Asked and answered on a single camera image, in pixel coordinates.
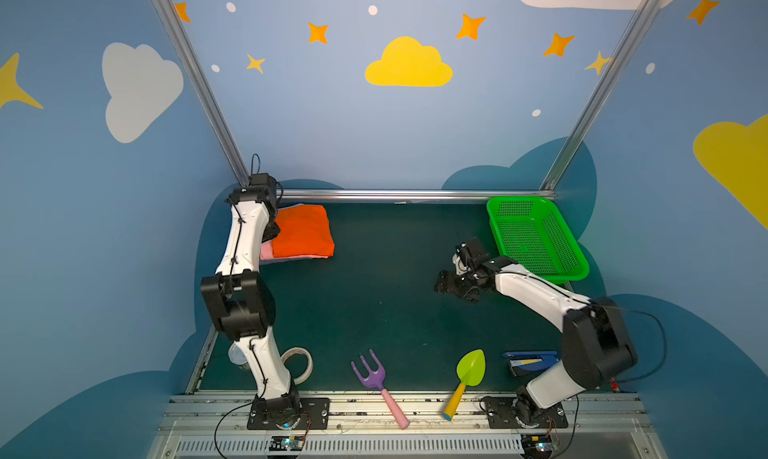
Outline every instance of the blue wall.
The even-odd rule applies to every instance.
[[[179,62],[149,0],[0,11],[0,66],[43,106],[0,108],[0,457],[142,457],[210,325],[195,253],[234,176],[186,78],[136,141],[107,128],[109,44]]]
[[[520,0],[174,1],[187,3],[183,24],[244,156],[258,152],[281,181],[343,188],[538,188],[532,177],[550,163],[525,177],[496,169],[570,133],[598,80],[584,68],[598,51],[610,57],[633,13]],[[476,41],[456,40],[462,14],[486,17]],[[328,25],[327,44],[309,42],[308,22]],[[562,57],[543,56],[554,33],[575,38]],[[400,36],[434,46],[451,81],[368,83],[368,65]],[[249,54],[263,74],[246,69]]]
[[[749,126],[768,114],[768,43],[756,39],[767,0],[713,0],[699,25],[686,17],[700,1],[659,13],[579,150],[594,168],[571,163],[557,187],[568,221],[590,216],[579,242],[593,264],[575,287],[666,326],[667,364],[627,388],[640,393],[672,459],[725,457],[729,441],[766,445],[760,420],[745,418],[768,407],[768,230],[699,164],[693,145],[713,123]],[[633,316],[637,374],[654,366],[661,343],[653,321]],[[714,441],[713,427],[730,439]]]

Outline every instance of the green mat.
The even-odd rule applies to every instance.
[[[336,252],[331,259],[264,265],[273,292],[278,349],[307,348],[314,371],[303,391],[361,390],[350,361],[373,349],[392,391],[452,391],[456,364],[483,349],[487,367],[475,390],[513,391],[505,351],[559,350],[560,332],[517,301],[495,292],[472,304],[432,291],[451,270],[461,241],[477,236],[492,254],[485,206],[327,204]],[[201,389],[255,390],[254,377],[230,363],[220,335]],[[306,360],[288,360],[294,377]]]

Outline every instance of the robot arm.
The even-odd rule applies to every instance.
[[[232,227],[224,258],[216,275],[203,278],[200,292],[216,330],[234,341],[248,360],[257,385],[252,412],[260,415],[258,422],[292,428],[301,414],[298,390],[277,350],[272,331],[275,300],[259,273],[262,242],[280,232],[275,223],[276,181],[255,174],[227,202]]]
[[[562,360],[518,390],[515,413],[522,425],[546,421],[550,409],[593,389],[638,361],[615,303],[562,289],[509,257],[491,259],[476,238],[456,247],[456,272],[443,271],[436,291],[477,302],[495,289],[540,314],[563,334]]]

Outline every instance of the green plastic basket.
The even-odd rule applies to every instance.
[[[554,284],[587,277],[587,259],[552,201],[534,196],[494,197],[487,208],[500,254]]]

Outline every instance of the stack of folded clothes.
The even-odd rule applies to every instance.
[[[328,214],[321,205],[297,204],[277,211],[280,234],[261,245],[260,262],[295,259],[328,259],[333,255],[333,238]]]

